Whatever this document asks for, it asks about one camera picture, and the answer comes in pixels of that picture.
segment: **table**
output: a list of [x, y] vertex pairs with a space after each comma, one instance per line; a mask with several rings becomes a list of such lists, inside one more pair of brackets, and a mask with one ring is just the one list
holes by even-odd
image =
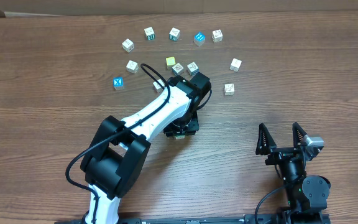
[[[150, 26], [156, 39], [146, 41]], [[178, 42], [168, 38], [172, 27], [181, 30]], [[220, 43], [211, 40], [216, 29]], [[193, 43], [198, 32], [207, 37], [202, 47]], [[131, 53], [121, 46], [127, 38]], [[287, 147], [297, 121], [326, 143], [306, 167], [332, 183], [325, 213], [333, 223], [358, 223], [358, 11], [0, 19], [0, 223], [80, 218], [89, 193], [65, 180], [67, 164], [105, 117], [129, 116], [157, 97], [152, 80], [142, 70], [127, 72], [127, 62], [169, 78], [165, 58], [172, 56], [196, 62], [213, 96], [198, 113], [195, 136], [159, 134], [152, 142], [122, 199], [124, 216], [253, 213], [282, 185], [266, 157], [255, 155], [258, 125]], [[237, 73], [229, 69], [233, 58], [242, 60]], [[118, 76], [125, 90], [113, 90]], [[233, 96], [224, 96], [225, 83], [234, 83]], [[71, 173], [84, 180], [79, 163]], [[284, 192], [268, 199], [260, 213], [285, 199]]]

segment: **robotic arm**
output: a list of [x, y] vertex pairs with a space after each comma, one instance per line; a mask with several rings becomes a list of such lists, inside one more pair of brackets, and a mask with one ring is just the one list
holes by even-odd
[[[132, 116], [121, 121], [113, 116], [107, 117], [98, 128], [90, 147], [108, 137], [126, 130], [126, 133], [105, 142], [85, 154], [81, 170], [85, 181], [98, 195], [96, 211], [97, 224], [115, 224], [118, 221], [118, 206], [123, 197], [134, 185], [142, 170], [150, 142], [164, 131], [167, 136], [183, 138], [198, 131], [197, 109], [201, 100], [211, 90], [209, 78], [197, 73], [190, 81], [181, 76], [168, 80], [170, 98], [167, 104], [150, 118], [133, 129], [126, 130], [136, 122], [155, 111], [168, 97], [168, 88], [162, 94]], [[120, 145], [127, 150], [124, 157], [109, 147], [109, 143]], [[82, 222], [94, 223], [95, 197], [91, 194], [89, 213]]]

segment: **small block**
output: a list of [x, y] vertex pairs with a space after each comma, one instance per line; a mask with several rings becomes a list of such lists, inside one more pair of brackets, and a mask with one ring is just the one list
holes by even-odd
[[136, 62], [134, 61], [129, 61], [127, 64], [127, 71], [128, 72], [132, 72], [133, 74], [135, 74], [137, 72], [137, 70], [139, 69], [139, 66]]
[[134, 48], [135, 48], [135, 45], [134, 43], [129, 40], [129, 39], [126, 39], [123, 43], [122, 43], [122, 48], [124, 50], [126, 50], [126, 52], [131, 52]]
[[240, 65], [241, 65], [241, 61], [234, 58], [233, 61], [231, 62], [230, 70], [238, 72], [239, 68], [240, 68]]
[[[157, 81], [159, 83], [161, 83], [162, 86], [165, 86], [164, 82], [161, 79], [159, 79]], [[161, 88], [157, 82], [153, 82], [153, 86], [154, 86], [155, 91], [157, 91], [157, 93], [160, 93], [163, 90], [163, 88]]]
[[146, 34], [146, 39], [147, 40], [155, 39], [155, 34], [154, 34], [153, 27], [149, 27], [149, 28], [144, 29], [144, 32]]
[[212, 39], [214, 43], [220, 42], [223, 40], [223, 34], [221, 30], [212, 31]]
[[231, 96], [234, 94], [234, 84], [224, 84], [224, 94], [226, 96]]
[[191, 62], [187, 65], [187, 72], [189, 72], [191, 76], [196, 75], [198, 73], [198, 66], [195, 62]]
[[116, 90], [123, 90], [124, 89], [124, 79], [122, 79], [121, 77], [114, 78], [112, 80], [112, 85], [113, 85], [114, 89], [116, 89]]
[[194, 36], [194, 43], [198, 46], [201, 47], [202, 44], [205, 42], [205, 35], [202, 33], [198, 33]]
[[180, 30], [176, 28], [172, 28], [171, 32], [169, 32], [169, 39], [173, 41], [178, 41], [180, 36]]
[[172, 67], [176, 64], [175, 57], [169, 57], [165, 59], [167, 61], [167, 69], [172, 69]]
[[175, 140], [179, 140], [179, 139], [184, 139], [185, 138], [185, 135], [178, 135], [178, 136], [174, 136], [173, 137]]
[[183, 74], [183, 72], [185, 71], [185, 68], [183, 68], [183, 66], [179, 63], [177, 63], [176, 65], [174, 65], [172, 67], [172, 72], [175, 74], [175, 75], [181, 75]]

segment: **wood grain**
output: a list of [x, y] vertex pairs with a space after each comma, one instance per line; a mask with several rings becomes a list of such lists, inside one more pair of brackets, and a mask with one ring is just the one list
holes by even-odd
[[[152, 26], [157, 39], [146, 41]], [[172, 42], [172, 27], [181, 30]], [[211, 32], [224, 38], [212, 43]], [[197, 47], [193, 36], [203, 32]], [[130, 38], [135, 50], [121, 42]], [[282, 183], [255, 155], [258, 125], [291, 145], [299, 122], [326, 141], [308, 174], [332, 183], [333, 223], [358, 223], [358, 11], [0, 19], [0, 223], [41, 224], [80, 218], [89, 193], [64, 177], [110, 114], [123, 118], [157, 97], [152, 80], [128, 73], [128, 60], [165, 78], [165, 58], [196, 62], [214, 94], [198, 113], [200, 131], [182, 141], [159, 134], [120, 212], [142, 218], [253, 213]], [[229, 70], [231, 60], [242, 65]], [[126, 89], [114, 91], [112, 78]], [[223, 85], [234, 83], [233, 96]], [[73, 178], [83, 180], [78, 164]], [[268, 199], [260, 213], [285, 205]]]

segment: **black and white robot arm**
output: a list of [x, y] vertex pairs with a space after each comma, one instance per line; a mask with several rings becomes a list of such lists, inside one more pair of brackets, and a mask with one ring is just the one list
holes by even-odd
[[[85, 181], [89, 188], [98, 194], [98, 200], [91, 194], [89, 212], [85, 223], [115, 224], [118, 221], [118, 206], [121, 197], [134, 185], [143, 167], [150, 143], [161, 131], [167, 136], [181, 138], [198, 131], [197, 109], [201, 100], [211, 93], [209, 78], [202, 73], [196, 74], [190, 81], [181, 76], [168, 80], [170, 98], [153, 116], [143, 120], [160, 107], [168, 97], [168, 88], [153, 102], [139, 112], [122, 120], [109, 116], [100, 125], [90, 147], [109, 136], [125, 132], [109, 142], [104, 142], [89, 153], [81, 162], [85, 172]], [[142, 123], [128, 129], [137, 122]], [[109, 147], [109, 143], [120, 145], [127, 150], [124, 157]], [[93, 217], [95, 201], [98, 201], [96, 216]]]

